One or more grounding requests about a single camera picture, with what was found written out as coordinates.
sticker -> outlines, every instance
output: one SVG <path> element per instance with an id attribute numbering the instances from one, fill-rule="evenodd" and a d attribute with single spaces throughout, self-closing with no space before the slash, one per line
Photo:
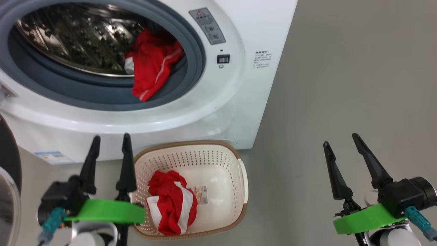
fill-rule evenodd
<path id="1" fill-rule="evenodd" d="M 57 165 L 57 164 L 71 164 L 76 163 L 71 158 L 66 157 L 63 153 L 59 151 L 52 151 L 52 152 L 36 152 L 34 153 L 39 158 L 45 160 L 46 162 Z"/>
<path id="2" fill-rule="evenodd" d="M 272 60 L 272 53 L 267 50 L 256 51 L 252 68 L 269 67 L 270 60 Z"/>
<path id="3" fill-rule="evenodd" d="M 192 190 L 197 198 L 197 205 L 206 205 L 208 204 L 208 191 L 206 186 L 194 186 L 189 187 L 188 189 Z"/>
<path id="4" fill-rule="evenodd" d="M 207 8 L 191 10 L 189 13 L 203 30 L 210 44 L 226 43 L 219 25 Z"/>

front-loading washing machine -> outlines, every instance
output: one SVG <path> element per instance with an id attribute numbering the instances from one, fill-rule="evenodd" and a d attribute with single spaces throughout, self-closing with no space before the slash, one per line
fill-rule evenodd
<path id="1" fill-rule="evenodd" d="M 222 140 L 251 148 L 297 0 L 0 0 L 1 114 L 18 145 L 52 164 L 156 144 Z M 185 56 L 149 100 L 123 56 L 142 29 Z"/>

perforated basket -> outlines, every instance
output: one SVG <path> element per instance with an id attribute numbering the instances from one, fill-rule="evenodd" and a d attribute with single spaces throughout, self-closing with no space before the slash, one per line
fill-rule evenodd
<path id="1" fill-rule="evenodd" d="M 197 207 L 194 223 L 183 235 L 166 236 L 156 229 L 146 199 L 148 182 L 156 170 L 174 170 L 188 187 L 206 187 Z M 134 226 L 150 240 L 188 239 L 224 232 L 235 227 L 246 214 L 249 187 L 246 169 L 237 151 L 218 141 L 167 144 L 144 150 L 135 157 L 137 190 L 132 203 L 141 203 L 146 211 L 145 223 Z"/>

basket handle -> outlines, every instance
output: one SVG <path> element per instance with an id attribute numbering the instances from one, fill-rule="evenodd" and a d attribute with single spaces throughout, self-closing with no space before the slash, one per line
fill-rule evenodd
<path id="1" fill-rule="evenodd" d="M 243 173 L 244 203 L 247 203 L 247 200 L 249 199 L 249 182 L 247 181 L 247 172 L 243 161 L 238 159 L 238 162 L 240 163 L 241 171 Z"/>

red cloth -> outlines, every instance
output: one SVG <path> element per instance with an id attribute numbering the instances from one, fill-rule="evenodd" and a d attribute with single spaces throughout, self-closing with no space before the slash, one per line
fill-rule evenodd
<path id="1" fill-rule="evenodd" d="M 166 31 L 151 33 L 143 29 L 138 35 L 132 51 L 134 63 L 134 87 L 132 94 L 145 102 L 167 81 L 173 63 L 184 55 L 182 46 Z"/>
<path id="2" fill-rule="evenodd" d="M 150 215 L 164 235 L 180 235 L 186 232 L 197 214 L 197 199 L 193 191 L 187 189 L 187 182 L 179 173 L 156 171 L 149 181 L 147 198 Z"/>

